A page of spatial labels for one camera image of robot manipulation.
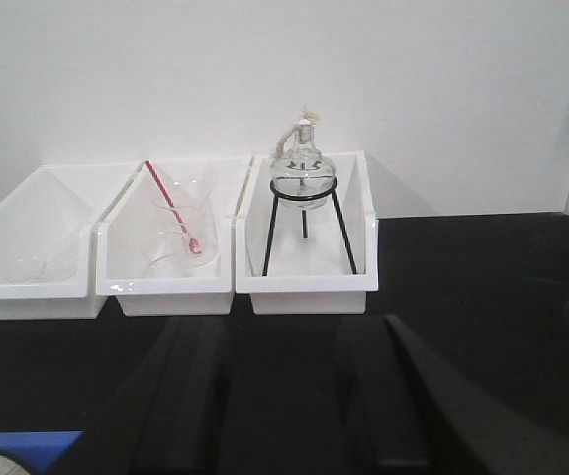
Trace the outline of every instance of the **red stirring rod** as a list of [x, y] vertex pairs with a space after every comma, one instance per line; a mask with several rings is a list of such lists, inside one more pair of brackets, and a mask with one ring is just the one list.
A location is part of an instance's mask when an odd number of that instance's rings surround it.
[[189, 250], [190, 250], [190, 252], [192, 254], [197, 254], [197, 255], [203, 253], [202, 250], [199, 250], [199, 247], [201, 246], [201, 244], [198, 242], [198, 240], [196, 238], [192, 237], [189, 234], [189, 230], [187, 229], [185, 222], [183, 221], [183, 219], [181, 218], [181, 215], [178, 213], [178, 210], [176, 210], [176, 207], [174, 206], [174, 202], [172, 201], [172, 197], [169, 196], [169, 193], [167, 192], [167, 190], [163, 186], [163, 182], [161, 181], [160, 177], [158, 176], [158, 173], [156, 173], [156, 170], [154, 169], [152, 164], [149, 162], [149, 160], [145, 161], [145, 166], [147, 167], [147, 170], [149, 171], [150, 175], [152, 175], [152, 178], [154, 178], [154, 181], [156, 182], [156, 186], [158, 186], [158, 189], [160, 190], [161, 194], [163, 195], [163, 198], [165, 198], [165, 202], [167, 203], [167, 206], [169, 206], [171, 208], [172, 213], [174, 214], [174, 217], [176, 218], [176, 221], [178, 222], [178, 225], [181, 227], [181, 231], [189, 237]]

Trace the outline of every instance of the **black metal ring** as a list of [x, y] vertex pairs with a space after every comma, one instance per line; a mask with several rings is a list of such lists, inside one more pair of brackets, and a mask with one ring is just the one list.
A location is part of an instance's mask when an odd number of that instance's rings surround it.
[[311, 195], [311, 196], [293, 196], [293, 195], [287, 195], [286, 193], [282, 193], [281, 191], [279, 191], [278, 189], [275, 188], [275, 183], [273, 182], [273, 180], [271, 180], [270, 186], [271, 186], [271, 191], [273, 192], [273, 194], [275, 196], [277, 196], [278, 198], [281, 198], [282, 200], [313, 201], [313, 200], [319, 200], [320, 198], [324, 198], [324, 197], [328, 196], [330, 193], [332, 193], [336, 189], [336, 177], [334, 178], [334, 183], [332, 184], [332, 186], [328, 190], [323, 191], [322, 193], [317, 193], [316, 195]]

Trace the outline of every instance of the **glassware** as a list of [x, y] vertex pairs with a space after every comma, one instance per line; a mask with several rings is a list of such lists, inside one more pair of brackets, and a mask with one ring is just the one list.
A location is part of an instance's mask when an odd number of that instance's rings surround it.
[[148, 277], [176, 273], [189, 276], [195, 267], [206, 265], [218, 256], [207, 171], [202, 177], [179, 181], [162, 170], [154, 170], [152, 176], [161, 185], [154, 190], [152, 201], [161, 213], [156, 221], [156, 252], [147, 255]]
[[[312, 197], [334, 185], [336, 166], [315, 148], [314, 125], [301, 119], [295, 130], [295, 143], [271, 164], [271, 179], [277, 191], [284, 195]], [[282, 204], [302, 210], [319, 208], [326, 197], [310, 201], [291, 201], [282, 197]]]

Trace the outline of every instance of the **white backdrop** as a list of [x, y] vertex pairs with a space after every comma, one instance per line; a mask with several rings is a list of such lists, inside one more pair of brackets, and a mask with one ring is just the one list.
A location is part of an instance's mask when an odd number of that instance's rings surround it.
[[0, 199], [40, 163], [270, 152], [304, 105], [381, 217], [562, 211], [569, 0], [0, 1]]

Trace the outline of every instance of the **black table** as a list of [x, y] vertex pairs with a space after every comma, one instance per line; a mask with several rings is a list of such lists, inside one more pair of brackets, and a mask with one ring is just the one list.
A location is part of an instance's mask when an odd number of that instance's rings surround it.
[[381, 220], [379, 283], [363, 316], [0, 322], [0, 431], [83, 431], [49, 473], [518, 473], [521, 433], [569, 456], [569, 218]]

